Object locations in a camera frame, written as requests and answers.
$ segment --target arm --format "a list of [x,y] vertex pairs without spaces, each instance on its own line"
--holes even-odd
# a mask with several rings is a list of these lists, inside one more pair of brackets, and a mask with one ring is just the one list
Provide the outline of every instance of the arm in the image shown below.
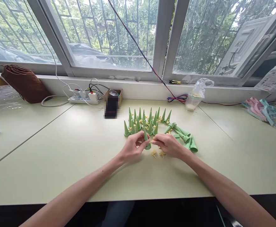
[[126,162],[134,161],[141,156],[143,149],[149,143],[149,140],[144,141],[143,136],[143,131],[129,136],[126,144],[116,157],[67,188],[23,223],[21,227],[65,226],[115,170]]
[[219,202],[243,226],[276,227],[276,220],[251,196],[221,173],[217,172],[170,134],[157,134],[153,144],[168,155],[179,158],[190,166]]

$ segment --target yellow plastic part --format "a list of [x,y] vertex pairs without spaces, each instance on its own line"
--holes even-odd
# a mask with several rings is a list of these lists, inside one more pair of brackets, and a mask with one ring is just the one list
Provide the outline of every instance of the yellow plastic part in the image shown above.
[[164,158],[164,155],[166,155],[166,153],[160,152],[159,155],[162,155],[162,158]]
[[157,154],[157,151],[156,151],[156,150],[154,150],[154,151],[151,153],[151,155],[152,155],[154,158],[156,158],[155,154]]

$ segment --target brown leather bag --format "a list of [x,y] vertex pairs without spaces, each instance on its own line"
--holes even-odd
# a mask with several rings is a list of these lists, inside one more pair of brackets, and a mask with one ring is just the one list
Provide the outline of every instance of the brown leather bag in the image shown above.
[[39,103],[51,95],[31,70],[18,65],[3,65],[3,67],[4,70],[1,76],[27,102]]

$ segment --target hand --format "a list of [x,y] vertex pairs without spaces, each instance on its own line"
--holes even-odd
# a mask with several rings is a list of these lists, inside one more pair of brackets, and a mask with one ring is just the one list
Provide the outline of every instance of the hand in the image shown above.
[[171,157],[183,160],[186,155],[193,153],[182,146],[171,134],[157,134],[154,136],[153,144],[159,146],[162,151]]
[[139,159],[142,154],[143,149],[150,142],[150,136],[147,135],[148,140],[144,141],[144,132],[140,131],[134,135],[130,135],[126,141],[124,147],[118,154],[122,162],[131,162]]

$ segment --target black floor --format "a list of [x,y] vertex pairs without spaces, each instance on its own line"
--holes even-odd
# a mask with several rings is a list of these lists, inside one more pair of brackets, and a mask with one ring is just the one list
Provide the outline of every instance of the black floor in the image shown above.
[[[276,219],[276,195],[253,196]],[[95,226],[106,213],[107,202],[91,202],[79,210],[67,226]],[[44,205],[0,206],[0,226],[19,226]],[[126,227],[217,226],[232,227],[234,219],[216,198],[136,201]]]

